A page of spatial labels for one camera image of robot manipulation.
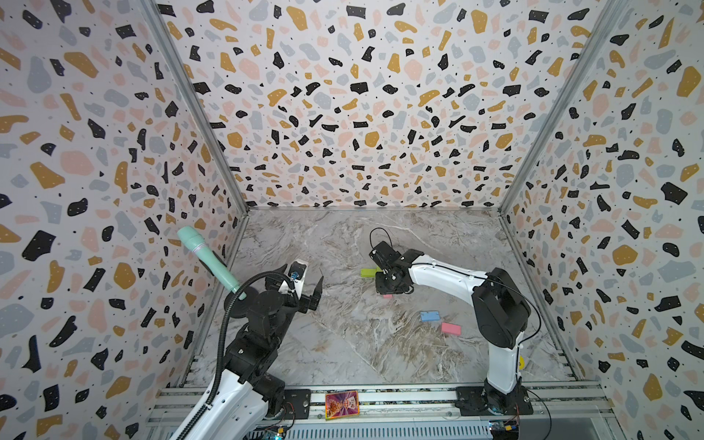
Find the yellow-green block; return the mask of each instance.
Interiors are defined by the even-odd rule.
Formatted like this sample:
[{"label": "yellow-green block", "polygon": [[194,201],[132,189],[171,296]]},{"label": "yellow-green block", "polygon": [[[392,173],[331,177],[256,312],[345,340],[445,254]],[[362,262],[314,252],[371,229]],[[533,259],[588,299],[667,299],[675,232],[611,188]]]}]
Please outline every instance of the yellow-green block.
[{"label": "yellow-green block", "polygon": [[382,270],[379,268],[376,269],[362,269],[360,276],[362,278],[374,278],[376,276],[377,272],[381,272]]}]

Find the black cable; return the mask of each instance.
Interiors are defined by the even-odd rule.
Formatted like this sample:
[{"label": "black cable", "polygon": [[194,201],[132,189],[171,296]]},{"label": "black cable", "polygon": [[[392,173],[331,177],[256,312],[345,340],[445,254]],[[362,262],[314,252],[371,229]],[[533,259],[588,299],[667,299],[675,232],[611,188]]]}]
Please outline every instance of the black cable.
[{"label": "black cable", "polygon": [[516,292],[516,293],[519,294],[524,300],[526,300],[526,302],[527,302],[528,304],[531,305],[531,307],[535,310],[536,315],[538,315],[538,329],[535,331],[535,333],[531,334],[531,335],[530,335],[529,337],[527,337],[527,338],[521,339],[521,340],[518,342],[518,344],[516,344],[516,347],[517,347],[517,350],[516,350],[516,374],[517,374],[517,373],[518,373],[518,361],[519,361],[519,359],[520,359],[520,356],[519,356],[520,345],[523,344],[523,343],[524,343],[525,341],[527,341],[528,339],[531,339],[532,337],[534,337],[535,335],[537,335],[538,332],[540,332],[540,329],[543,327],[543,318],[540,316],[540,312],[538,311],[538,308],[535,306],[535,304],[533,304],[532,301],[530,301],[528,298],[526,298],[526,296],[525,296],[524,294],[522,294],[521,292],[519,292],[518,290],[513,289],[512,287],[509,287],[509,286],[507,286],[506,284],[500,283],[500,282],[498,282],[498,281],[494,281],[493,279],[490,279],[490,278],[482,278],[482,277],[478,277],[478,276],[476,276],[476,275],[467,274],[467,273],[461,272],[461,271],[459,271],[459,270],[456,270],[456,269],[453,269],[453,268],[448,268],[447,266],[443,266],[443,265],[440,265],[440,264],[432,264],[432,263],[414,263],[414,264],[412,264],[412,265],[413,265],[413,266],[434,266],[434,267],[438,267],[438,268],[443,268],[443,269],[451,270],[451,271],[453,271],[453,272],[455,272],[455,273],[464,275],[464,276],[466,276],[466,277],[474,277],[474,278],[477,278],[477,279],[483,279],[483,280],[486,280],[486,281],[489,281],[489,282],[493,282],[494,284],[498,284],[499,286],[504,286],[506,289],[509,289],[509,290],[512,290],[512,291]]},{"label": "black cable", "polygon": [[526,389],[526,391],[528,391],[529,393],[533,393],[533,396],[538,398],[540,403],[543,404],[543,406],[545,407],[545,410],[548,412],[548,417],[550,418],[550,427],[548,428],[548,432],[547,432],[547,434],[545,434],[545,437],[543,437],[543,440],[546,440],[548,438],[548,436],[550,435],[550,432],[553,430],[553,415],[550,414],[550,408],[548,408],[548,406],[545,404],[545,402],[543,402],[543,399],[541,399],[540,396],[538,396],[537,394],[535,394],[533,391],[531,391],[529,389]]},{"label": "black cable", "polygon": [[218,356],[215,363],[215,379],[213,379],[213,387],[210,389],[210,394],[208,395],[206,402],[198,409],[198,412],[193,416],[193,418],[190,419],[190,421],[188,422],[186,427],[181,431],[181,434],[179,434],[176,440],[185,439],[191,429],[193,429],[193,427],[196,425],[198,420],[200,420],[200,418],[203,416],[203,413],[206,411],[206,409],[212,408],[213,401],[215,400],[215,396],[218,394],[218,389],[220,388],[222,371],[225,369],[225,366],[222,364],[222,362],[225,357],[225,339],[227,338],[227,324],[230,321],[230,313],[232,312],[232,309],[239,300],[240,296],[242,296],[242,294],[244,293],[244,290],[254,284],[254,282],[266,277],[280,278],[284,282],[286,282],[286,284],[288,284],[289,290],[295,290],[294,282],[293,280],[291,280],[291,278],[288,278],[281,272],[274,271],[262,272],[260,274],[254,275],[252,278],[246,280],[244,284],[239,287],[239,289],[237,289],[237,291],[234,293],[234,299],[230,301],[229,304],[227,304],[227,308],[225,309],[225,315],[222,317],[222,325],[220,326],[220,338],[218,339]]},{"label": "black cable", "polygon": [[269,429],[271,429],[271,428],[273,428],[273,427],[275,427],[275,426],[277,426],[277,425],[280,425],[281,422],[284,421],[284,417],[286,417],[286,408],[283,408],[283,407],[282,407],[281,409],[282,409],[281,417],[276,421],[276,423],[274,423],[273,425],[269,425],[269,426],[267,426],[267,427],[264,427],[264,428],[257,428],[257,429],[255,429],[255,431],[267,431],[267,430],[269,430]]},{"label": "black cable", "polygon": [[292,427],[294,427],[294,423],[296,423],[296,410],[294,409],[294,404],[291,403],[291,402],[287,402],[287,403],[288,403],[289,406],[291,407],[291,415],[293,415],[294,418],[291,419],[291,426],[287,427],[287,428],[284,430],[284,432],[288,432],[289,429],[291,429]]},{"label": "black cable", "polygon": [[376,227],[369,232],[369,245],[372,247],[372,249],[374,248],[374,245],[372,244],[372,232],[374,232],[375,230],[382,230],[386,232],[386,236],[389,238],[389,246],[394,247],[394,244],[391,242],[391,235],[389,235],[389,231],[387,231],[383,227]]}]

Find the blue block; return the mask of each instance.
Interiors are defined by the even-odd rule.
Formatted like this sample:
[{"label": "blue block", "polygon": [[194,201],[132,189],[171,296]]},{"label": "blue block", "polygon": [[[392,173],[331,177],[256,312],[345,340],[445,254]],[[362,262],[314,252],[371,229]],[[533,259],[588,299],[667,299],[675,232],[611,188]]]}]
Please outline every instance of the blue block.
[{"label": "blue block", "polygon": [[440,312],[421,312],[420,313],[420,321],[421,322],[440,321]]}]

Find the enclosure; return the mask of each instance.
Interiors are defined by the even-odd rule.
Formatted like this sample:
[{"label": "enclosure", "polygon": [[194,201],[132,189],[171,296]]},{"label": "enclosure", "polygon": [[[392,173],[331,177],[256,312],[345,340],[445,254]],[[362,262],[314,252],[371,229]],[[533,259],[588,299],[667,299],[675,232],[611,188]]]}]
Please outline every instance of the enclosure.
[{"label": "enclosure", "polygon": [[471,305],[360,276],[390,239],[506,270],[542,317],[524,381],[583,385],[590,438],[701,437],[703,26],[696,0],[0,0],[1,438],[178,426],[226,294],[184,226],[241,281],[324,276],[287,385],[484,381]]}]

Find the terrazzo wallpaper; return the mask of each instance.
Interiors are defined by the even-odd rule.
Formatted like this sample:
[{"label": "terrazzo wallpaper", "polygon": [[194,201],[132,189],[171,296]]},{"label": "terrazzo wallpaper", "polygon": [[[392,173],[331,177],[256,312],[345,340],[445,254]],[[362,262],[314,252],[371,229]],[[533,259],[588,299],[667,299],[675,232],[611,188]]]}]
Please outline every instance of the terrazzo wallpaper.
[{"label": "terrazzo wallpaper", "polygon": [[628,437],[701,439],[704,3],[629,5],[508,220]]},{"label": "terrazzo wallpaper", "polygon": [[0,439],[131,439],[193,349],[230,196],[130,2],[0,2]]},{"label": "terrazzo wallpaper", "polygon": [[606,0],[160,0],[250,206],[495,206]]}]

